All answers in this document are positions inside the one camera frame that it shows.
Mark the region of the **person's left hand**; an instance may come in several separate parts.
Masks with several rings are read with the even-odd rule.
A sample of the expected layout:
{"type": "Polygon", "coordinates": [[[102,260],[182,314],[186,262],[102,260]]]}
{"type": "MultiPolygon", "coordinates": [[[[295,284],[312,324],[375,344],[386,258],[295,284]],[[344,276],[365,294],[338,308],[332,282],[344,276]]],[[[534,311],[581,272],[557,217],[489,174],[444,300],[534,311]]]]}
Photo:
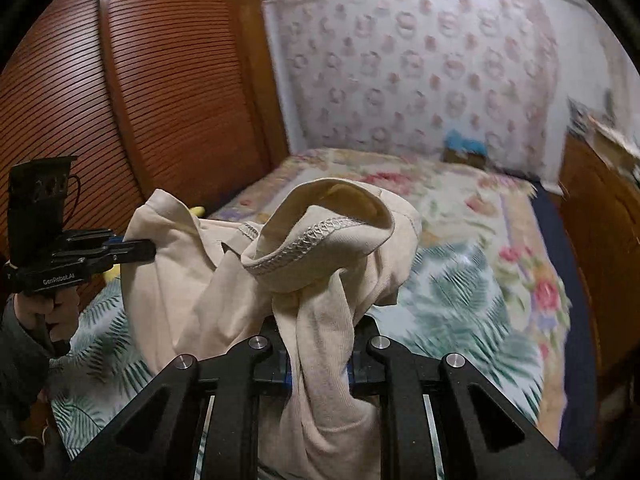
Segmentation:
{"type": "Polygon", "coordinates": [[[50,341],[70,341],[78,329],[79,296],[75,287],[58,290],[53,298],[16,294],[13,310],[25,330],[43,326],[50,341]]]}

